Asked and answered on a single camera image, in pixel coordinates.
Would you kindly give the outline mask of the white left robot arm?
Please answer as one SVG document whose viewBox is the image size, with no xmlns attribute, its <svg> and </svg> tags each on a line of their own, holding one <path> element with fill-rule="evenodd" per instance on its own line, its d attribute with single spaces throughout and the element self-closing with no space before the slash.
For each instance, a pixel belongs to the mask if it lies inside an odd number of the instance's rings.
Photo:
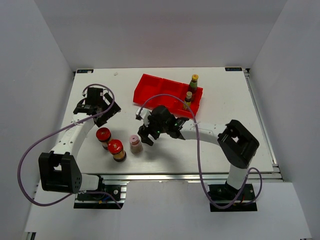
<svg viewBox="0 0 320 240">
<path fill-rule="evenodd" d="M 69 194 L 88 191 L 99 200 L 105 196 L 106 187 L 99 183 L 99 176 L 81 173 L 77 156 L 90 130 L 104 125 L 121 108 L 114 93 L 101 84 L 87 86 L 82 95 L 73 110 L 71 126 L 49 153 L 46 174 L 40 174 L 41 184 L 45 191 Z"/>
</svg>

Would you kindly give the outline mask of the yellow cap sauce bottle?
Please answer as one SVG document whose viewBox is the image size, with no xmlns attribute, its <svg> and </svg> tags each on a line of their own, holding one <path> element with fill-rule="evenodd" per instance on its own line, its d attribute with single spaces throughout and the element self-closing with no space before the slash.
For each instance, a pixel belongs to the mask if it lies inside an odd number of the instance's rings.
<svg viewBox="0 0 320 240">
<path fill-rule="evenodd" d="M 197 74 L 193 74 L 191 76 L 191 81 L 188 86 L 188 91 L 192 93 L 192 95 L 191 95 L 192 102 L 194 101 L 194 99 L 196 97 L 197 90 L 198 90 L 198 79 L 199 79 L 199 76 Z"/>
</svg>

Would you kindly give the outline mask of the small yellow label bottle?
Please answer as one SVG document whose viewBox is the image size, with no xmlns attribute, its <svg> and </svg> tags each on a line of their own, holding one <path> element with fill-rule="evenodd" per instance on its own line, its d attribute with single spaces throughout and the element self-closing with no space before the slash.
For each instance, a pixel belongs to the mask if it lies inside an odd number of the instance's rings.
<svg viewBox="0 0 320 240">
<path fill-rule="evenodd" d="M 191 91 L 186 92 L 186 95 L 184 98 L 184 104 L 182 107 L 183 110 L 187 110 L 190 107 L 191 102 L 192 102 L 192 95 L 193 95 L 193 93 Z"/>
</svg>

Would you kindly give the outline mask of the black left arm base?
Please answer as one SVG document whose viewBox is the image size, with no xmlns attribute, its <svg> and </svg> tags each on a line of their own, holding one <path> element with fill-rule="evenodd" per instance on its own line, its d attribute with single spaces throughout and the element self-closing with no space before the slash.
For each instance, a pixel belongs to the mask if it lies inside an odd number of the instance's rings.
<svg viewBox="0 0 320 240">
<path fill-rule="evenodd" d="M 74 200 L 74 209 L 87 210 L 120 210 L 126 199 L 127 182 L 109 180 L 105 175 L 99 177 L 98 189 L 95 193 L 77 194 Z"/>
</svg>

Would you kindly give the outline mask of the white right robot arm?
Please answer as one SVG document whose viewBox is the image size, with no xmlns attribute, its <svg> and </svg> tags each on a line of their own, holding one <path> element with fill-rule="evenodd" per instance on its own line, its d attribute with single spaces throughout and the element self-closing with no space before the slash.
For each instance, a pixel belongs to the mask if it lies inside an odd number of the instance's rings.
<svg viewBox="0 0 320 240">
<path fill-rule="evenodd" d="M 163 105 L 153 111 L 141 107 L 135 117 L 143 121 L 138 130 L 141 141 L 150 146 L 154 143 L 149 136 L 156 140 L 161 134 L 180 140 L 199 139 L 220 146 L 230 163 L 226 195 L 233 200 L 243 195 L 243 183 L 260 144 L 238 120 L 233 119 L 225 125 L 195 123 L 187 117 L 175 117 Z"/>
</svg>

